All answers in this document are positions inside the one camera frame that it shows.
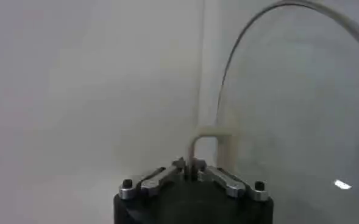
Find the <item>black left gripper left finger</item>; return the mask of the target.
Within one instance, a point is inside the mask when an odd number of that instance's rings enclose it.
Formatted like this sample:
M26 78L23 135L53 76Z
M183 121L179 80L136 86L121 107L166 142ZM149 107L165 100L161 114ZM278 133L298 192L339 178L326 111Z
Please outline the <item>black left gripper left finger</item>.
M133 200L139 195L156 196L166 183L172 182L185 168L185 160L179 158L169 167L158 167L126 178L119 186L118 196L122 200Z

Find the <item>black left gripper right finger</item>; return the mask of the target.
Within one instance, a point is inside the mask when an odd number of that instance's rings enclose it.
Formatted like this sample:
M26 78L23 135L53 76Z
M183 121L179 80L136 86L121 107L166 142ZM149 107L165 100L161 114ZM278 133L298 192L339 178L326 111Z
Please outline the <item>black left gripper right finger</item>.
M266 184L256 181L252 186L220 167L209 166L204 160L194 159L193 170L197 172L199 181L211 181L225 190L227 196L240 198L249 197L253 201L268 201L269 192Z

